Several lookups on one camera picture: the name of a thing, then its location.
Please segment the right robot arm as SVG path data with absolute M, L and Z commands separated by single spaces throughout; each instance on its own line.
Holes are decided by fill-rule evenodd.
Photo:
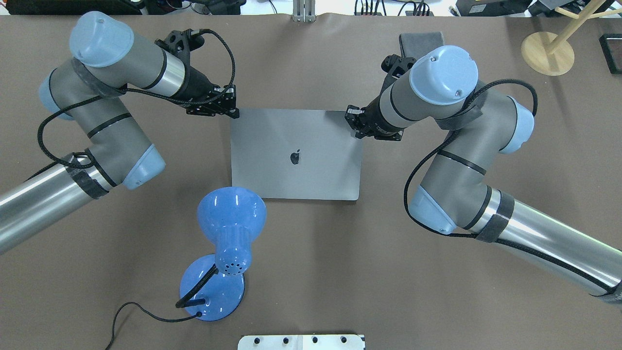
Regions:
M 521 80 L 479 80 L 467 51 L 441 46 L 421 58 L 392 55 L 380 94 L 367 106 L 349 105 L 345 120 L 357 138 L 400 141 L 425 118 L 448 131 L 433 149 L 409 217 L 447 237 L 472 238 L 504 248 L 529 263 L 621 307 L 621 251 L 595 240 L 484 183 L 499 154 L 517 151 L 531 136 L 537 94 Z

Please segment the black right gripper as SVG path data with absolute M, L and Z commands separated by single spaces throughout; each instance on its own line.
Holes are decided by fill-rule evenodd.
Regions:
M 400 141 L 403 129 L 386 121 L 378 105 L 364 108 L 349 105 L 345 111 L 345 120 L 355 131 L 356 138 L 373 137 L 381 141 Z

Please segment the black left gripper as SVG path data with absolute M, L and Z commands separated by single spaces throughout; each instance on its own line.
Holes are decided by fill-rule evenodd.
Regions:
M 216 97 L 211 102 L 202 102 L 199 105 L 188 106 L 185 111 L 189 115 L 202 117 L 215 117 L 216 115 L 226 115 L 237 119 L 240 117 L 240 110 L 236 106 L 236 86 L 232 85 L 227 89 L 215 86 L 213 91 L 206 96 L 206 99 Z

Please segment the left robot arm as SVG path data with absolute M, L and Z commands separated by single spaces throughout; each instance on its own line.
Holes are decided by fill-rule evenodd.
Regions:
M 38 89 L 51 115 L 37 142 L 51 164 L 1 196 L 1 252 L 100 199 L 122 184 L 135 189 L 165 168 L 165 161 L 121 101 L 129 92 L 160 98 L 187 114 L 239 118 L 233 79 L 223 87 L 190 64 L 211 29 L 171 31 L 151 42 L 109 15 L 82 15 L 69 36 L 72 58 L 53 69 Z M 55 118 L 75 121 L 91 141 L 82 152 L 56 157 L 44 144 Z

